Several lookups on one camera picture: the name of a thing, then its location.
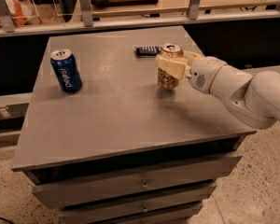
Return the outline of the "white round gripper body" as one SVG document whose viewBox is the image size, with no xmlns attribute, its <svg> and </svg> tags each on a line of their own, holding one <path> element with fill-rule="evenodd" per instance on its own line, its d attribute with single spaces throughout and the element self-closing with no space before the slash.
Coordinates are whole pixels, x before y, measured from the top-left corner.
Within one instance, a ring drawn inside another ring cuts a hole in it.
<svg viewBox="0 0 280 224">
<path fill-rule="evenodd" d="M 209 94 L 217 72 L 227 63 L 212 56 L 202 57 L 192 63 L 189 84 L 197 91 Z"/>
</svg>

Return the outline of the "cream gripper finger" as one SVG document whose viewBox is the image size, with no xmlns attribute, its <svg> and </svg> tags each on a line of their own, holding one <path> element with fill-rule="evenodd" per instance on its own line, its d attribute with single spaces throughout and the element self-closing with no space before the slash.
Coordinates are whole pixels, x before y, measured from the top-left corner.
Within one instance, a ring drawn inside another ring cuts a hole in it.
<svg viewBox="0 0 280 224">
<path fill-rule="evenodd" d="M 202 58 L 202 54 L 193 51 L 183 50 L 183 57 L 187 60 L 188 66 L 192 66 L 195 60 Z"/>
<path fill-rule="evenodd" d="M 171 58 L 159 54 L 156 56 L 156 63 L 161 70 L 174 78 L 184 79 L 189 74 L 190 66 L 185 58 Z"/>
</svg>

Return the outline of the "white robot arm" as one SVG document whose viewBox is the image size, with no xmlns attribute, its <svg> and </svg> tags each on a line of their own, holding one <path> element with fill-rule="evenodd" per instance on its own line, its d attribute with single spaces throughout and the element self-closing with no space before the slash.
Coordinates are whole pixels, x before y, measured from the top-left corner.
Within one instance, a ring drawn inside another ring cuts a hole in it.
<svg viewBox="0 0 280 224">
<path fill-rule="evenodd" d="M 280 73 L 248 74 L 215 57 L 185 52 L 181 58 L 159 54 L 157 66 L 176 79 L 218 98 L 238 120 L 255 129 L 280 122 Z"/>
</svg>

